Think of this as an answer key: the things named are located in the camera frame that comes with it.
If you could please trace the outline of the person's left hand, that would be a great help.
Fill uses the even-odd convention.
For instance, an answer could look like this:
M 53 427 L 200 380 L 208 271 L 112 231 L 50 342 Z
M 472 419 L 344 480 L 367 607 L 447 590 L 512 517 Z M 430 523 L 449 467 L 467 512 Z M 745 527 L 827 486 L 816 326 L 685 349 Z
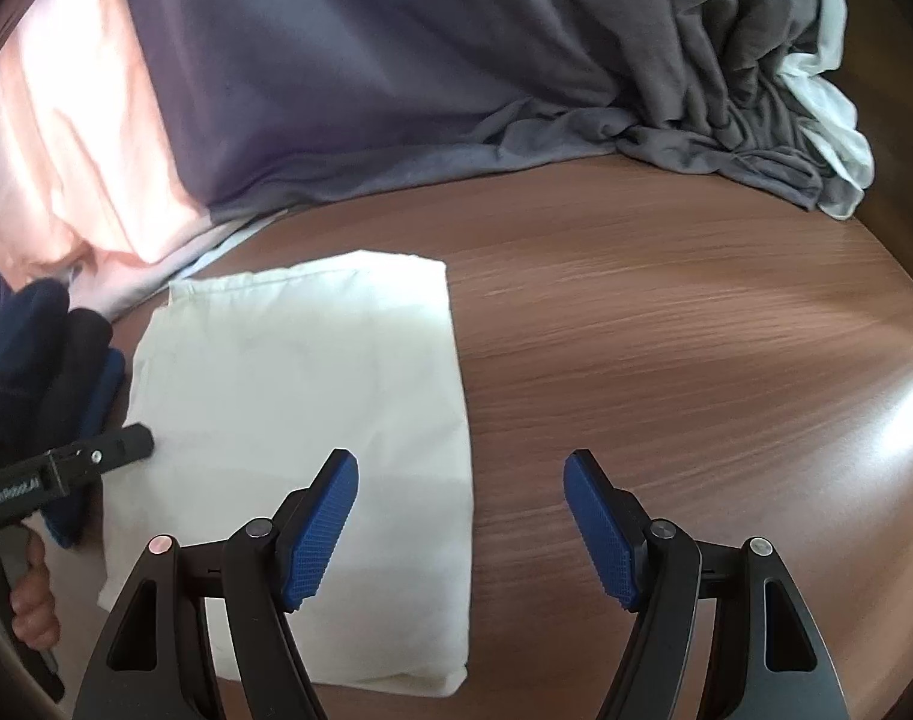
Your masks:
M 61 624 L 56 614 L 44 543 L 33 530 L 28 530 L 26 564 L 28 569 L 13 585 L 10 594 L 12 631 L 31 650 L 51 650 L 61 637 Z

